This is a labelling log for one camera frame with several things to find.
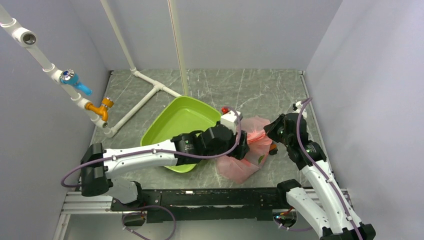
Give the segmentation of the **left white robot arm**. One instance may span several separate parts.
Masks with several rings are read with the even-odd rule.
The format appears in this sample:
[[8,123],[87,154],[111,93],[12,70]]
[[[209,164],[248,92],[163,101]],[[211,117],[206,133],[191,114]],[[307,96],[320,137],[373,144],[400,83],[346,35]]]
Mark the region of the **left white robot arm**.
[[80,163],[81,194],[107,194],[131,210],[144,203],[141,184],[121,181],[121,175],[143,168],[198,164],[221,156],[242,160],[250,150],[247,133],[217,123],[208,129],[182,133],[159,143],[124,149],[105,149],[101,143],[88,147]]

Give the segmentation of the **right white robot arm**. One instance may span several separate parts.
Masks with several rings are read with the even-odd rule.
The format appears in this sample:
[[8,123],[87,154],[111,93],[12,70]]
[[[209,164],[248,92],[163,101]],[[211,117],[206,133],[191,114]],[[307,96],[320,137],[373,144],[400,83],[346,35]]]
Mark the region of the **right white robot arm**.
[[321,240],[373,240],[376,230],[363,223],[334,179],[321,146],[309,139],[307,123],[299,113],[281,114],[264,128],[274,142],[286,147],[287,154],[307,178],[319,204],[307,196],[301,184],[290,179],[277,185],[275,200],[282,207],[294,207]]

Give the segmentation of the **pink plastic bag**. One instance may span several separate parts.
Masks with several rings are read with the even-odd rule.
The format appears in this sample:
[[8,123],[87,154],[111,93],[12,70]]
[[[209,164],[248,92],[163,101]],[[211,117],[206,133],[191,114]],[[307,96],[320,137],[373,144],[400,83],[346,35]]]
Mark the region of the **pink plastic bag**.
[[270,123],[270,120],[259,116],[242,119],[241,129],[247,133],[249,151],[241,160],[229,156],[218,158],[215,162],[216,171],[222,177],[242,184],[260,170],[269,156],[273,142],[264,130]]

